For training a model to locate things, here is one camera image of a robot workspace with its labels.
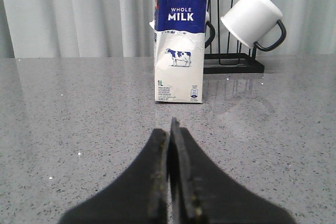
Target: speckled countertop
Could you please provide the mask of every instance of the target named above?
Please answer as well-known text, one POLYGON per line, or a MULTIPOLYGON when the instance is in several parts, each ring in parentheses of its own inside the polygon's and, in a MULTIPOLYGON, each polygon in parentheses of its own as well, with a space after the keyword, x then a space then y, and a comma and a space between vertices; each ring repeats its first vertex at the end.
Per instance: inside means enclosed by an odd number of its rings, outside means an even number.
POLYGON ((0 223, 56 223, 172 116, 232 178, 298 223, 336 223, 336 55, 260 56, 158 104, 152 58, 0 60, 0 223))

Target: pascual milk carton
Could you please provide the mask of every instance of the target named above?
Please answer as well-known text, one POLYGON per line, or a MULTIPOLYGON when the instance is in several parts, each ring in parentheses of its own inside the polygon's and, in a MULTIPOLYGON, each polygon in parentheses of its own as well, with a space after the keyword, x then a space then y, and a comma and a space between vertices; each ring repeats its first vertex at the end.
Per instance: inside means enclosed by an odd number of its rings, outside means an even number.
POLYGON ((155 100, 202 102, 207 0, 155 0, 155 100))

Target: cow illustration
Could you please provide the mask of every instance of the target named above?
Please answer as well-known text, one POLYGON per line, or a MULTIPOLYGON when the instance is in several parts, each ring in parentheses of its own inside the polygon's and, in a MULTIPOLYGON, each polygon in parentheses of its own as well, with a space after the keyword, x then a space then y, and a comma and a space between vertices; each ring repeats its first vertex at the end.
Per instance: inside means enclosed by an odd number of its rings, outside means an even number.
POLYGON ((177 67, 177 61, 185 62, 185 67, 190 67, 191 64, 191 52, 184 52, 184 51, 174 51, 170 48, 167 48, 164 52, 165 54, 170 54, 173 60, 172 66, 177 67))

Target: white mug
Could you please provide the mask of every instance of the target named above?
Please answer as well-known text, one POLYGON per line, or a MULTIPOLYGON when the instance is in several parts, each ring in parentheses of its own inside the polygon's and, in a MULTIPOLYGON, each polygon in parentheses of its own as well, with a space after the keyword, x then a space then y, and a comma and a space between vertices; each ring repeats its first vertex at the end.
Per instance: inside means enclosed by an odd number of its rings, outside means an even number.
POLYGON ((229 32, 248 48, 253 48, 255 45, 262 51, 271 51, 286 38, 282 17, 282 12, 271 0, 239 0, 221 17, 221 21, 229 32), (281 29, 281 37, 273 45, 262 47, 258 40, 276 24, 281 29))

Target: nutrition label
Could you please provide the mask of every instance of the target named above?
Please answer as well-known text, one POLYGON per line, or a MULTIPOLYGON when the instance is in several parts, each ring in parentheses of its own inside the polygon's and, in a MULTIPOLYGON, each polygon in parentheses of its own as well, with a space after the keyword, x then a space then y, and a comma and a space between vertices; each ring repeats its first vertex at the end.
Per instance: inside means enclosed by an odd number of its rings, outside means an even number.
POLYGON ((170 87, 159 87, 158 88, 158 99, 159 101, 167 101, 169 97, 171 97, 172 94, 170 94, 170 87))

